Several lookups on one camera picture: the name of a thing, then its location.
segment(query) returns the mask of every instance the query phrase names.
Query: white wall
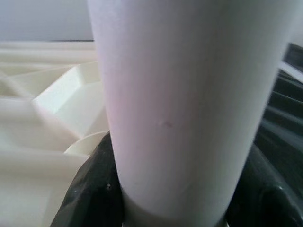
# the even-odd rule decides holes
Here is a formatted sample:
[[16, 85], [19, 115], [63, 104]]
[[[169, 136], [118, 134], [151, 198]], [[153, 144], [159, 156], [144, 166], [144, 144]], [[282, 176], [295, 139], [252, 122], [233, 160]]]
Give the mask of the white wall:
[[86, 0], [1, 0], [0, 40], [92, 40]]

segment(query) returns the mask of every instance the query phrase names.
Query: white cylinder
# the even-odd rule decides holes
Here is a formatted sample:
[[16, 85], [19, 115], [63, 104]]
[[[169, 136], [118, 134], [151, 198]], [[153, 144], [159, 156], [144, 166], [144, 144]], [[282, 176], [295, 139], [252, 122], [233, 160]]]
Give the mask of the white cylinder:
[[127, 225], [221, 226], [301, 0], [89, 0]]

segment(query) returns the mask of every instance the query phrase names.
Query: cream plastic part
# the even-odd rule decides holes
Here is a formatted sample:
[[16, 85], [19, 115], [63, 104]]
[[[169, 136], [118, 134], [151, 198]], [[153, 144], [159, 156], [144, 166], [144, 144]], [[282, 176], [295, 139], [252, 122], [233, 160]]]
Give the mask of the cream plastic part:
[[1, 227], [50, 226], [108, 130], [95, 55], [93, 43], [0, 43]]
[[107, 131], [97, 132], [73, 143], [65, 151], [65, 155], [87, 155], [90, 156]]

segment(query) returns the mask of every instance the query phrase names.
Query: white tube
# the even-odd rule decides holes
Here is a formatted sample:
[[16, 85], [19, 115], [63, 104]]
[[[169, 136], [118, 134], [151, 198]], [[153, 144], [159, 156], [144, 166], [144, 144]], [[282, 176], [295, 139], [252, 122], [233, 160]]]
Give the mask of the white tube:
[[221, 226], [301, 4], [89, 0], [128, 226]]

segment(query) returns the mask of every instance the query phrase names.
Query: cream plastic surface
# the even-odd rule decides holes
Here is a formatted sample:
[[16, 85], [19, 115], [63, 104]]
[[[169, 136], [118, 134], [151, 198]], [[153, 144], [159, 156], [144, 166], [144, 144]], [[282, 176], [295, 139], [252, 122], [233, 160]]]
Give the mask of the cream plastic surface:
[[48, 227], [108, 130], [93, 43], [0, 43], [0, 226]]

